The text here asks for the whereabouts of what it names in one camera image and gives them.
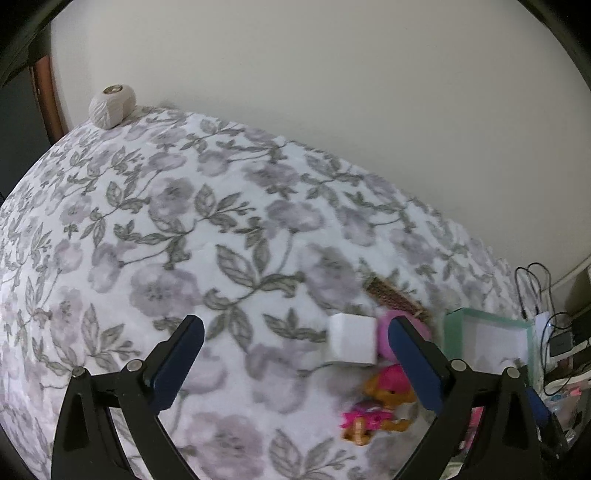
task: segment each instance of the white box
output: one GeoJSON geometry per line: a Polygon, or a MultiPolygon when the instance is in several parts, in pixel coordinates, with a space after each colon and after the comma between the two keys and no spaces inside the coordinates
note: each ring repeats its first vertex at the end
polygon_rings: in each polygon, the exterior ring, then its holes
{"type": "Polygon", "coordinates": [[[375,365],[378,321],[373,317],[337,313],[328,319],[326,363],[375,365]]]}

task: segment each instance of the mint green box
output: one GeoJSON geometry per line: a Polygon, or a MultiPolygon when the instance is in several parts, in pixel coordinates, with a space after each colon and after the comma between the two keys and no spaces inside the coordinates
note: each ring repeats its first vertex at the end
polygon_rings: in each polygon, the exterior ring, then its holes
{"type": "Polygon", "coordinates": [[[500,374],[506,367],[527,364],[530,385],[539,377],[539,349],[533,322],[462,308],[443,321],[443,353],[461,358],[475,371],[500,374]]]}

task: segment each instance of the white wall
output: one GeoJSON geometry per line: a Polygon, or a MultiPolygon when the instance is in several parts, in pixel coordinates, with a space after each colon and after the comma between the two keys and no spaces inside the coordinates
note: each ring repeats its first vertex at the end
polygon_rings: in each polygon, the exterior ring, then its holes
{"type": "Polygon", "coordinates": [[[515,265],[591,253],[591,93],[517,0],[74,0],[51,30],[70,126],[128,83],[376,171],[515,265]]]}

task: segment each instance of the floral bedspread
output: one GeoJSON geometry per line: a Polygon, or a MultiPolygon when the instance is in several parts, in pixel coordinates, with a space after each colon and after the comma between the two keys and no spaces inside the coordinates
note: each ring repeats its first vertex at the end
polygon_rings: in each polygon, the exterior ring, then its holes
{"type": "Polygon", "coordinates": [[[436,321],[460,306],[518,314],[505,261],[334,155],[169,109],[84,123],[0,210],[0,422],[48,479],[71,370],[119,370],[191,313],[206,344],[160,417],[200,478],[390,480],[430,416],[411,408],[406,432],[344,442],[340,412],[372,371],[322,364],[328,315],[376,313],[373,273],[436,321]]]}

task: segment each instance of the black cable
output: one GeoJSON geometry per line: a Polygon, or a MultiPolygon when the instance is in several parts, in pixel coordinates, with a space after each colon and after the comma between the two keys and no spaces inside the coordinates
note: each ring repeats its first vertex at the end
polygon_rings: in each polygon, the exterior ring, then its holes
{"type": "Polygon", "coordinates": [[[532,281],[532,277],[535,279],[536,283],[538,284],[538,297],[539,297],[539,301],[540,301],[540,306],[542,306],[542,285],[540,283],[540,279],[538,278],[538,276],[536,274],[534,274],[529,269],[529,267],[528,268],[517,267],[515,269],[515,271],[513,272],[514,281],[515,281],[515,288],[517,289],[517,297],[519,298],[519,306],[521,307],[521,316],[524,320],[527,320],[527,312],[525,311],[524,298],[523,298],[523,295],[521,294],[521,289],[519,287],[519,281],[518,281],[518,277],[517,277],[517,273],[519,272],[519,270],[523,270],[526,273],[528,280],[530,281],[530,287],[531,287],[531,290],[534,294],[535,314],[536,315],[540,314],[540,307],[538,306],[538,300],[536,300],[535,288],[534,288],[534,283],[532,281]]]}
{"type": "MultiPolygon", "coordinates": [[[[548,397],[552,397],[558,393],[560,393],[561,391],[564,390],[564,388],[569,384],[570,380],[576,375],[576,371],[573,369],[573,372],[569,375],[569,377],[566,379],[566,381],[564,382],[564,384],[561,385],[561,387],[556,390],[555,392],[552,393],[548,393],[548,391],[546,390],[546,385],[545,385],[545,375],[546,375],[546,366],[547,366],[547,362],[546,357],[547,357],[547,352],[548,352],[548,347],[550,346],[550,339],[548,339],[548,342],[546,342],[546,347],[544,349],[543,345],[544,345],[544,335],[546,332],[546,329],[548,328],[548,325],[550,324],[550,322],[555,319],[558,315],[568,315],[568,313],[566,312],[558,312],[555,313],[554,315],[551,315],[550,318],[548,318],[548,321],[546,322],[546,324],[544,325],[544,329],[542,330],[542,335],[541,335],[541,339],[540,339],[540,364],[542,366],[542,390],[544,391],[544,394],[548,397]]],[[[558,329],[558,330],[569,330],[570,326],[568,327],[559,327],[556,325],[556,323],[553,325],[554,328],[558,329]]]]}
{"type": "Polygon", "coordinates": [[[530,263],[527,266],[528,270],[531,267],[533,267],[534,265],[537,265],[538,267],[542,268],[542,270],[544,270],[546,272],[546,276],[548,277],[548,298],[550,299],[550,307],[552,308],[552,314],[556,315],[556,308],[554,307],[554,297],[552,295],[552,273],[550,273],[550,270],[548,269],[548,267],[546,267],[543,263],[540,263],[540,262],[530,263]]]}

